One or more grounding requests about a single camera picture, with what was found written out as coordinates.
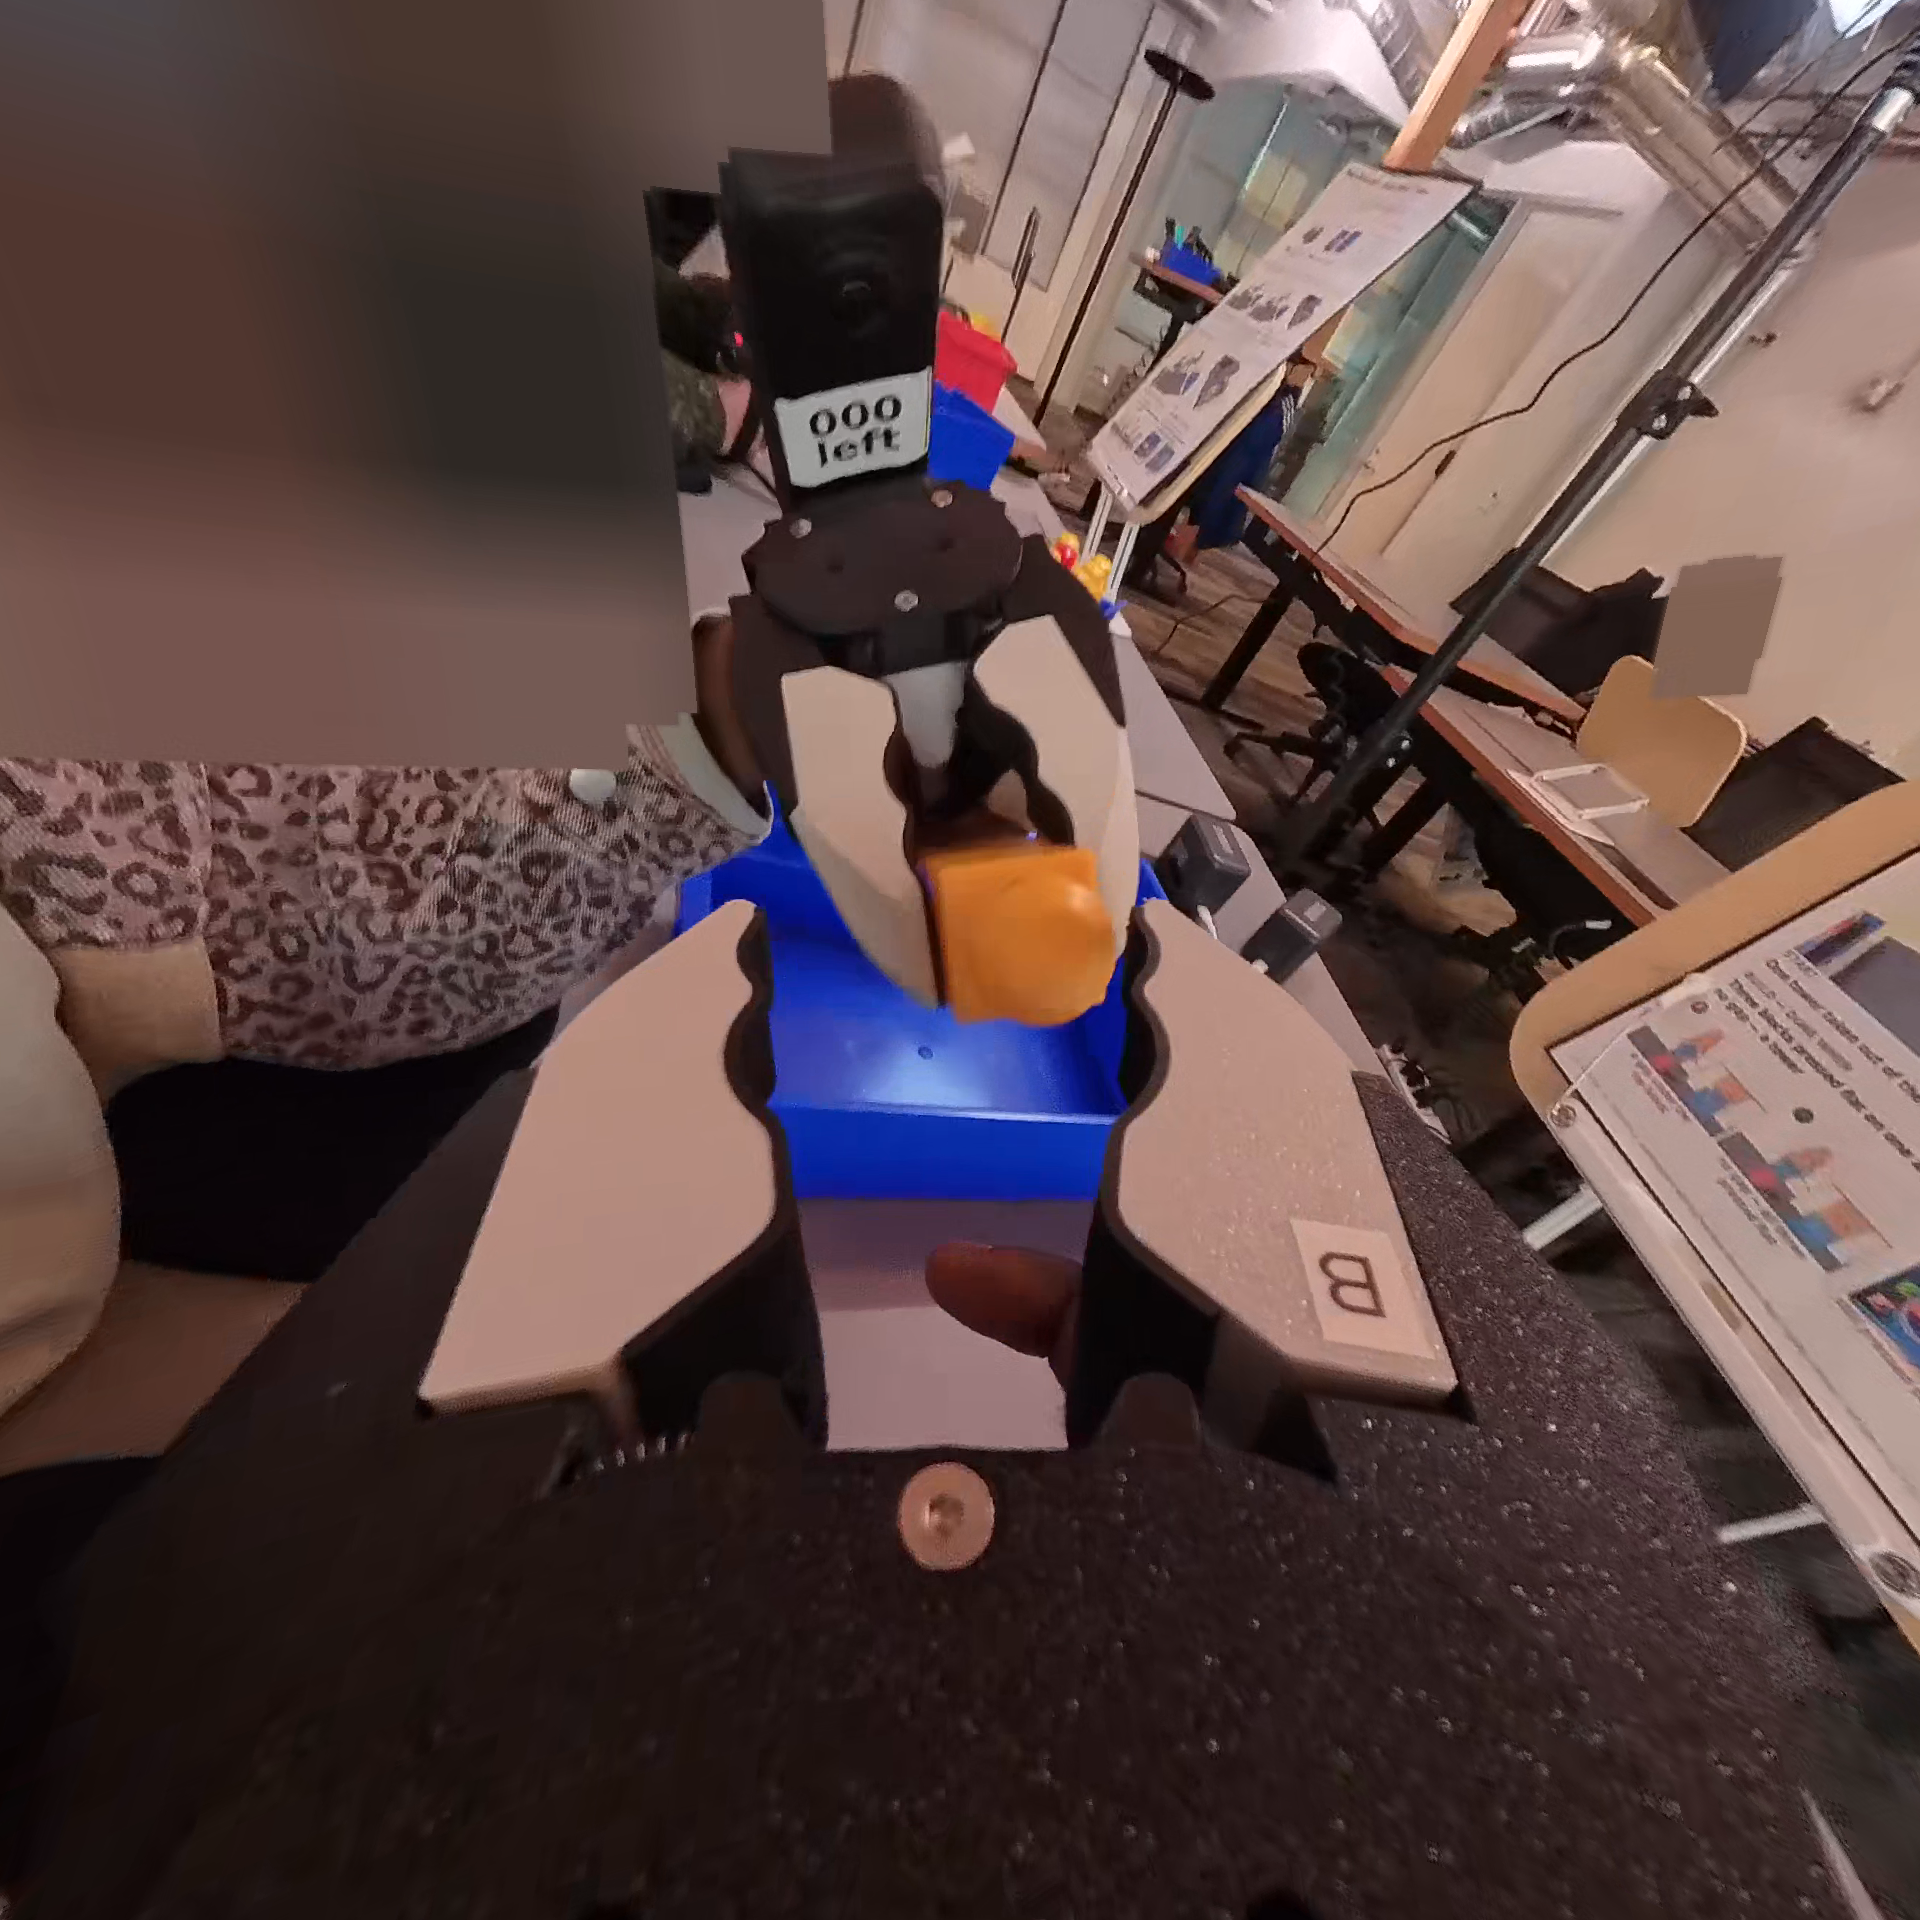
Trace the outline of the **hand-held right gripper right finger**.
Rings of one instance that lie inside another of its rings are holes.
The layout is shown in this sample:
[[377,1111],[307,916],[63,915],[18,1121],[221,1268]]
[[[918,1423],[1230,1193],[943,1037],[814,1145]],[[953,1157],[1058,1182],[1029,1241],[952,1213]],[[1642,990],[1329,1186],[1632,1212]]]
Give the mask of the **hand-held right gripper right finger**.
[[1347,1054],[1171,902],[1134,911],[1120,972],[1125,1106],[1082,1262],[1067,1445],[1143,1375],[1238,1449],[1319,1449],[1310,1402],[1461,1412]]

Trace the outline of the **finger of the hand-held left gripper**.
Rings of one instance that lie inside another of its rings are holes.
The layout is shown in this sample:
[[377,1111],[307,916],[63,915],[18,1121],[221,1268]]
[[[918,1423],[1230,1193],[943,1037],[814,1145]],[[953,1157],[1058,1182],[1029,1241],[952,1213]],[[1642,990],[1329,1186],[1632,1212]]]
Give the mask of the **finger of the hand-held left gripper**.
[[1023,562],[960,699],[960,807],[1017,794],[1055,845],[1096,855],[1115,924],[1139,894],[1136,774],[1110,619],[1058,562]]
[[825,653],[757,598],[730,605],[730,701],[763,781],[837,915],[914,1001],[943,997],[929,901],[897,789],[906,734],[894,691]]

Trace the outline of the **orange mega block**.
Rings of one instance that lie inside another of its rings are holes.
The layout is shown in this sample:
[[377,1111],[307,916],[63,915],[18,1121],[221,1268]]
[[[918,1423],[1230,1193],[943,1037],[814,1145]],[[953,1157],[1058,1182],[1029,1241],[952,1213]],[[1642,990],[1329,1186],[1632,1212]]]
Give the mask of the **orange mega block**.
[[919,875],[955,1021],[1058,1026],[1105,999],[1120,930],[1094,851],[983,838],[926,852]]

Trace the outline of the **red plastic bin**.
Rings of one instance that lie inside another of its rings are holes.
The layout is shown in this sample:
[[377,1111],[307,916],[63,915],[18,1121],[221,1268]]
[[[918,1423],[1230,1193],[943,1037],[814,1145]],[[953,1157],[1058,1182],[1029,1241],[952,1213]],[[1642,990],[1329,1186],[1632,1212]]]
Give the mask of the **red plastic bin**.
[[971,316],[943,306],[936,337],[933,380],[941,389],[962,396],[985,413],[997,413],[1017,358],[1000,333],[971,322]]

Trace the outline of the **small blue plastic bin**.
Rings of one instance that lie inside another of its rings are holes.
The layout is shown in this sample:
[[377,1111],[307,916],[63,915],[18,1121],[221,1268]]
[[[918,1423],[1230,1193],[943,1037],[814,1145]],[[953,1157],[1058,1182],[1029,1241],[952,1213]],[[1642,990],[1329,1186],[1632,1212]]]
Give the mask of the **small blue plastic bin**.
[[968,394],[943,385],[930,386],[926,475],[936,484],[992,491],[994,477],[1008,463],[1017,433],[981,407]]

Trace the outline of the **black power brick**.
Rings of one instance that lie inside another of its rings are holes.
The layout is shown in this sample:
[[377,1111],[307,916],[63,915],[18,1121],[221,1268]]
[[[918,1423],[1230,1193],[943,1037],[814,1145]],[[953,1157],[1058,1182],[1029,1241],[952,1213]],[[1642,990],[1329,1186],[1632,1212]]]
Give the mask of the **black power brick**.
[[1154,855],[1154,873],[1165,895],[1190,919],[1214,921],[1253,867],[1233,827],[1197,811]]
[[1341,908],[1315,890],[1303,887],[1286,895],[1246,938],[1239,955],[1253,970],[1286,986],[1331,943],[1341,929]]

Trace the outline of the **black floor lamp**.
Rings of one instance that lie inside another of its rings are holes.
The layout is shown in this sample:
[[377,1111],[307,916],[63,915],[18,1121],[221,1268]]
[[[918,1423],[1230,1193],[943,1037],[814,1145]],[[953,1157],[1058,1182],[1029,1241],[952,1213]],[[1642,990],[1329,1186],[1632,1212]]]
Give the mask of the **black floor lamp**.
[[1168,122],[1185,105],[1202,105],[1213,100],[1216,92],[1213,83],[1178,51],[1151,45],[1143,47],[1142,59],[1146,71],[1154,77],[1147,100],[1151,114],[1143,122],[1143,130],[1133,135],[1133,145],[1125,151],[1119,198],[1113,198],[1101,214],[1096,247],[1091,259],[1083,260],[1078,283],[1073,285],[1073,305],[1067,306],[1066,322],[1057,330],[1057,339],[1049,343],[1045,380],[1029,410],[1035,428],[1042,428],[1049,420],[1055,402],[1062,398],[1063,389],[1067,389],[1066,411],[1073,411],[1073,394],[1078,394],[1070,380],[1075,373],[1075,357],[1089,333],[1094,308],[1101,302],[1102,281],[1110,276],[1112,263],[1120,251],[1120,242],[1129,234],[1142,188],[1158,162]]

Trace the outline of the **black office chair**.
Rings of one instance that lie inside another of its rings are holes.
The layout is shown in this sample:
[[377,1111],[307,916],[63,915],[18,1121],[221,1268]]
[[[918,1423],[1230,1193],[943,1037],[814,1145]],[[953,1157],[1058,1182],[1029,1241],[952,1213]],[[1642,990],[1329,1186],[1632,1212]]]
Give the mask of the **black office chair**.
[[1315,780],[1334,772],[1379,727],[1402,692],[1382,667],[1331,639],[1306,642],[1299,667],[1321,707],[1321,718],[1307,734]]

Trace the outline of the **wooden desk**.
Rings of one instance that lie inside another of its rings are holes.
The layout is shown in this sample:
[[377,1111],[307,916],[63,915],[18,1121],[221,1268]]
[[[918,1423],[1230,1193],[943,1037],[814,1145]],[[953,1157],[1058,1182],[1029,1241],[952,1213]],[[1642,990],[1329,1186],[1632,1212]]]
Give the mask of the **wooden desk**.
[[1538,724],[1522,708],[1477,701],[1440,689],[1422,721],[1519,821],[1542,834],[1627,926],[1642,929],[1711,891],[1731,875],[1650,807],[1579,829],[1561,821],[1536,781],[1579,763],[1576,741]]
[[[1253,526],[1272,535],[1275,555],[1269,559],[1269,569],[1275,582],[1198,697],[1205,710],[1223,713],[1229,708],[1230,697],[1275,636],[1286,612],[1295,605],[1307,605],[1315,594],[1341,604],[1334,634],[1353,649],[1382,645],[1384,659],[1392,666],[1446,652],[1459,623],[1453,607],[1411,604],[1360,565],[1341,559],[1334,553],[1331,535],[1289,515],[1275,499],[1256,487],[1238,487],[1238,501],[1249,509]],[[1453,663],[1447,684],[1482,705],[1504,705],[1533,715],[1550,715],[1570,732],[1587,718],[1579,699],[1566,694],[1488,636],[1480,636]]]

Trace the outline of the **black bag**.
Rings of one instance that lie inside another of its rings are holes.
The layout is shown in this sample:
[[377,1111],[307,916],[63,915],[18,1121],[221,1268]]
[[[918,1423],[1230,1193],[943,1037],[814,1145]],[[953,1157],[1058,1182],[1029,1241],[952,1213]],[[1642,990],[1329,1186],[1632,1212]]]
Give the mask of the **black bag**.
[[1578,587],[1549,567],[1533,567],[1485,636],[1590,705],[1618,661],[1656,659],[1664,612],[1666,581],[1645,567],[1600,587]]

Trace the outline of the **white tray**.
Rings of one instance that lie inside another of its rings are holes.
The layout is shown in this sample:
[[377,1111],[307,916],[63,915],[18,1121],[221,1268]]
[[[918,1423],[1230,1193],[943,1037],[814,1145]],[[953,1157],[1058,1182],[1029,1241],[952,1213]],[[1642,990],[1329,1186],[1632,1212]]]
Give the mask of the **white tray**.
[[1536,771],[1525,778],[1525,786],[1557,818],[1578,829],[1599,827],[1600,823],[1649,810],[1649,798],[1600,762],[1576,762]]

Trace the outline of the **black light stand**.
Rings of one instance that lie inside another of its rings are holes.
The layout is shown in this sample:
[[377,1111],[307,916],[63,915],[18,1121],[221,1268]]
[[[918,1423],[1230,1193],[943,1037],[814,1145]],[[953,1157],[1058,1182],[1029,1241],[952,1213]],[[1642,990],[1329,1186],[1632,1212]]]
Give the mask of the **black light stand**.
[[1549,562],[1590,508],[1614,484],[1627,459],[1645,446],[1666,443],[1689,420],[1713,417],[1713,399],[1702,389],[1705,369],[1752,319],[1774,281],[1801,255],[1845,188],[1902,129],[1915,109],[1915,99],[1919,36],[1909,36],[1874,99],[1862,109],[1832,155],[1819,162],[1779,226],[1729,278],[1678,348],[1645,378],[1585,463],[1576,468],[1563,489],[1529,526],[1522,542],[1496,565],[1491,582],[1472,597],[1454,630],[1413,675],[1403,692],[1385,708],[1382,722],[1363,737],[1358,750],[1331,778],[1326,790],[1287,817],[1279,852],[1286,878],[1310,875],[1323,867],[1323,852],[1351,833],[1360,814],[1360,790],[1385,767],[1389,756],[1425,713],[1432,697],[1466,666],[1472,647],[1491,630],[1504,604],[1538,565]]

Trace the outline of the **beige chair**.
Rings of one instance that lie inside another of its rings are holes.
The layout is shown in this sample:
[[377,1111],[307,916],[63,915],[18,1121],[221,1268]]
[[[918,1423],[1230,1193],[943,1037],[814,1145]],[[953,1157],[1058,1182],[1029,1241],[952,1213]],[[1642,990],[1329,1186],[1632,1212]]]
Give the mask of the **beige chair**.
[[1645,657],[1618,659],[1576,734],[1585,762],[1638,789],[1674,829],[1715,805],[1747,751],[1744,722],[1713,699],[1664,694]]

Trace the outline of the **studio light panel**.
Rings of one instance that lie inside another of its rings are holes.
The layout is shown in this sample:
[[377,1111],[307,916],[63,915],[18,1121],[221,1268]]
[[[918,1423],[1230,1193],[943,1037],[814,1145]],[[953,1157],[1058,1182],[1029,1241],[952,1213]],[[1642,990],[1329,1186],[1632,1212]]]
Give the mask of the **studio light panel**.
[[1801,58],[1809,45],[1819,53],[1839,36],[1830,3],[1687,3],[1687,22],[1722,102],[1779,58]]

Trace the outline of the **silver ventilation duct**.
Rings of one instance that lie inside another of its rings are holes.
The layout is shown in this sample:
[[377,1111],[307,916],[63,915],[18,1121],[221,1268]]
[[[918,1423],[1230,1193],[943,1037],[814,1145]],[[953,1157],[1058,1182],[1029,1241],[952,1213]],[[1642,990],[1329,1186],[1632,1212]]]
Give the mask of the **silver ventilation duct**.
[[1485,109],[1544,109],[1678,182],[1722,141],[1722,97],[1689,4],[1529,4]]

